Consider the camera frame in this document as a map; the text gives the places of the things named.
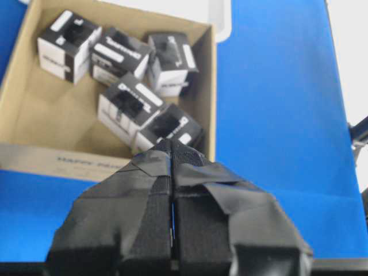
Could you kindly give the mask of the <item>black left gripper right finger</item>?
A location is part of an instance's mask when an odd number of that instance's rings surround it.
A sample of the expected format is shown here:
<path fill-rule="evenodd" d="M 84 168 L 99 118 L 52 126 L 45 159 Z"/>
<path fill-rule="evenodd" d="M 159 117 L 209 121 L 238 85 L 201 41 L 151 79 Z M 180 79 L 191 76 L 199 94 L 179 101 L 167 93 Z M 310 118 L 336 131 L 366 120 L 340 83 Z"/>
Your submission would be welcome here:
<path fill-rule="evenodd" d="M 173 142 L 181 275 L 309 275 L 313 252 L 275 197 Z"/>

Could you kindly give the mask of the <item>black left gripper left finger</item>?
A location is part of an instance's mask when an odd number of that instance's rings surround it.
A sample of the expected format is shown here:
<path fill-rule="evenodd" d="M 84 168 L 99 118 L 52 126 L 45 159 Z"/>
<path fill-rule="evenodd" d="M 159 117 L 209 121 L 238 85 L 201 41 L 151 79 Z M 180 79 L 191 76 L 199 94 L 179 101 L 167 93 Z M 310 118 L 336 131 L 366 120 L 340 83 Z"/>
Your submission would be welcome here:
<path fill-rule="evenodd" d="M 55 232 L 48 275 L 169 275 L 171 142 L 85 190 Z"/>

